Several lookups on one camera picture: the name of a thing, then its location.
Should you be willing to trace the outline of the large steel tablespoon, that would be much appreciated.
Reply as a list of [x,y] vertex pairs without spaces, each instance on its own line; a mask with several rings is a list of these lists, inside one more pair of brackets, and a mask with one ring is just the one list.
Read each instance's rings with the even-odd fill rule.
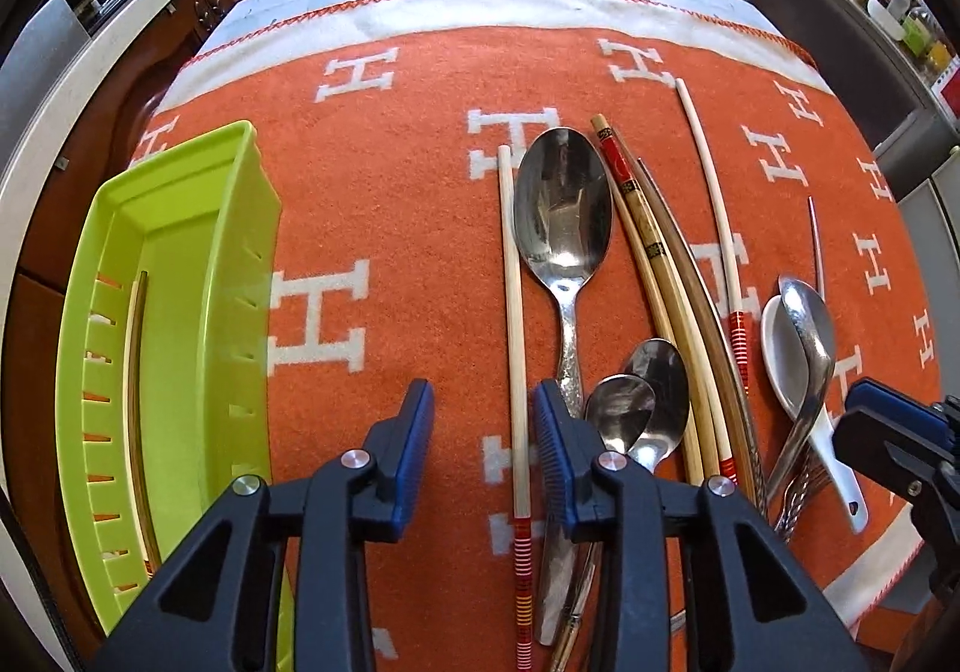
[[569,415],[584,412],[576,298],[604,261],[612,196],[601,156],[576,129],[550,128],[523,156],[514,191],[514,240],[560,318],[555,379]]

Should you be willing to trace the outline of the steel drinking straw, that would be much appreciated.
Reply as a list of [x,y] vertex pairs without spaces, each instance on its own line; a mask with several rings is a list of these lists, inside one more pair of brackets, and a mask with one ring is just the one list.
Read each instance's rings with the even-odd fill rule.
[[811,229],[812,254],[814,255],[814,275],[815,288],[822,300],[827,298],[825,292],[825,268],[823,267],[822,236],[820,236],[820,227],[818,226],[817,209],[812,196],[807,196],[807,217],[809,217],[809,229]]

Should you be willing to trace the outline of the twisted steel fork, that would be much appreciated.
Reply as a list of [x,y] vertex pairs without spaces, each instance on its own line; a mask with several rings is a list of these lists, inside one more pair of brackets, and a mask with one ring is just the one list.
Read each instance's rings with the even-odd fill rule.
[[775,523],[775,532],[783,542],[791,542],[805,505],[830,483],[830,475],[820,456],[811,448],[805,450],[799,472],[789,482],[782,495],[781,509]]

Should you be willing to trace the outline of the wooden handled steel spoon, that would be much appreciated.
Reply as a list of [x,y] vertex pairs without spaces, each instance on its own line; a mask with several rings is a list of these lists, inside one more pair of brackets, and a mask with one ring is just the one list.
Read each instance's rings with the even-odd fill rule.
[[625,368],[644,379],[654,394],[651,417],[628,451],[633,461],[654,474],[658,465],[677,449],[685,433],[690,412],[685,363],[672,342],[651,337],[636,347]]

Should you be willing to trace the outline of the bamboo chopstick red tip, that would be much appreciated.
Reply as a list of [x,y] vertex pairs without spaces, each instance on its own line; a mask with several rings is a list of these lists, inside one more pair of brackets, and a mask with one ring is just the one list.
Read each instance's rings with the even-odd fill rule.
[[724,475],[732,482],[737,482],[736,463],[722,413],[718,385],[713,378],[713,370],[693,316],[692,305],[686,296],[685,287],[667,248],[661,227],[607,118],[602,113],[597,113],[590,118],[590,124],[597,133],[605,162],[612,168],[613,178],[617,181],[626,208],[635,222],[647,262],[651,264],[670,326],[677,339],[677,349],[685,362],[688,378],[692,381],[690,397],[697,419],[697,433],[706,438],[706,443],[700,445],[704,472],[706,475]]

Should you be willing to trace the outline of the dark brown wooden chopstick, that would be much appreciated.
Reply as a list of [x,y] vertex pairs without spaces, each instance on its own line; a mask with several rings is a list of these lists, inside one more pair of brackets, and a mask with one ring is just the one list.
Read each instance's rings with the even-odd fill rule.
[[149,511],[148,487],[146,486],[145,459],[143,459],[142,435],[142,376],[143,320],[145,319],[148,272],[140,271],[130,285],[127,324],[124,335],[124,361],[122,368],[122,410],[124,411],[124,451],[127,470],[128,495],[132,503],[132,516],[146,576],[151,578],[160,568],[161,553],[156,541],[155,526]]

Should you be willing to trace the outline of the steel dishwasher front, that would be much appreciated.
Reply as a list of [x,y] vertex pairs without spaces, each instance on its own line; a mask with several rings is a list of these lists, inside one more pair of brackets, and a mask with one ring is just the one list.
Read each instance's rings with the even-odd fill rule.
[[895,197],[905,197],[946,162],[957,131],[907,57],[853,0],[747,1],[814,58]]

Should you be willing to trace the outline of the green plastic utensil tray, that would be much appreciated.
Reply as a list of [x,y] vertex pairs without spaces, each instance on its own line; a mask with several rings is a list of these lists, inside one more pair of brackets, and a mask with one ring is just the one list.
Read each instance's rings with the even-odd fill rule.
[[270,475],[267,342],[281,202],[245,121],[99,188],[60,321],[55,447],[71,546],[112,630],[151,578],[133,524],[122,376],[130,285],[148,272],[142,435],[161,563],[236,477]]

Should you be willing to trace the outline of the cream striped chopstick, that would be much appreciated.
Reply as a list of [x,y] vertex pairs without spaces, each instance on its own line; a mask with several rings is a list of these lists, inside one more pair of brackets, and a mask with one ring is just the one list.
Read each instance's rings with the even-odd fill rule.
[[744,391],[748,391],[748,329],[747,314],[743,307],[742,287],[740,286],[739,266],[737,266],[736,252],[734,251],[734,234],[732,233],[726,202],[719,184],[713,154],[709,149],[708,139],[704,134],[703,124],[698,116],[697,108],[693,103],[690,90],[685,80],[675,79],[675,90],[679,94],[680,105],[685,113],[686,123],[692,131],[693,142],[697,147],[700,165],[703,170],[704,183],[708,190],[709,204],[715,218],[716,232],[718,232],[719,252],[721,253],[722,273],[727,292],[727,312],[729,313],[729,335],[731,349],[736,360],[737,371]]
[[530,499],[529,420],[527,420],[526,347],[524,347],[523,282],[519,253],[512,234],[512,155],[500,145],[501,243],[505,276],[506,344],[508,344],[509,433],[511,433],[512,559],[514,560],[514,620],[516,669],[532,669],[532,500]]

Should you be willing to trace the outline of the white ceramic soup spoon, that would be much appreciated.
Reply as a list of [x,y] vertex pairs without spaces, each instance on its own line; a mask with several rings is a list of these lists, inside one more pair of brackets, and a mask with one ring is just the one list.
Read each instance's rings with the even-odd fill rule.
[[[781,407],[789,417],[796,418],[807,391],[809,369],[800,337],[794,331],[788,313],[782,309],[779,295],[771,296],[761,313],[760,344],[770,385]],[[866,498],[854,472],[836,459],[833,431],[832,419],[827,409],[822,409],[809,441],[815,452],[815,462],[825,467],[828,479],[846,509],[851,530],[854,534],[862,534],[869,522]]]

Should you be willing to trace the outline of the small steel teaspoon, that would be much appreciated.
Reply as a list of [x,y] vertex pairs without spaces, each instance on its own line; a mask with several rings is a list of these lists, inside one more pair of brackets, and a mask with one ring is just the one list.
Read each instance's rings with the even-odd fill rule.
[[[612,374],[596,386],[587,399],[586,418],[599,430],[604,446],[626,457],[646,430],[647,420],[656,405],[651,386],[636,374]],[[573,601],[560,628],[550,670],[565,670],[573,654],[579,628],[586,610],[592,580],[599,566],[599,547],[587,547],[583,568],[573,584]]]

